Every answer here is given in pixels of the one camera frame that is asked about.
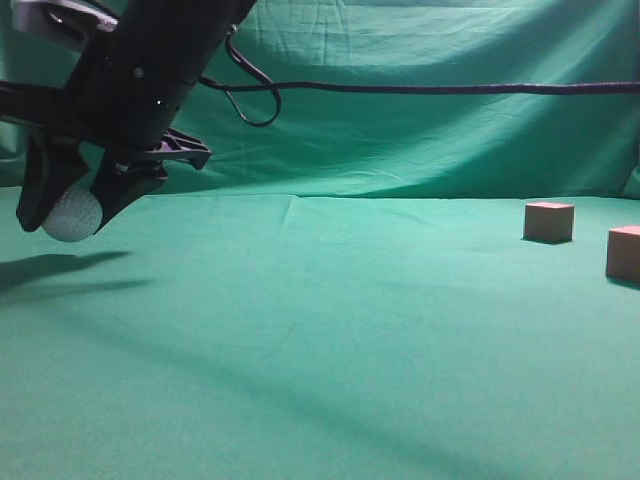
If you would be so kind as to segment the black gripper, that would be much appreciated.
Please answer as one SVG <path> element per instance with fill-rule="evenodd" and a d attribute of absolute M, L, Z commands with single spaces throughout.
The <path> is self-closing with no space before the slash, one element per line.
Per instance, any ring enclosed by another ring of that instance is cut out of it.
<path fill-rule="evenodd" d="M 4 82 L 1 118 L 25 128 L 25 173 L 16 216 L 39 229 L 63 194 L 89 172 L 80 143 L 107 152 L 90 192 L 100 231 L 168 179 L 164 161 L 202 169 L 210 150 L 171 125 L 216 50 L 251 1 L 131 1 L 115 27 L 32 34 L 79 52 L 63 87 Z"/>

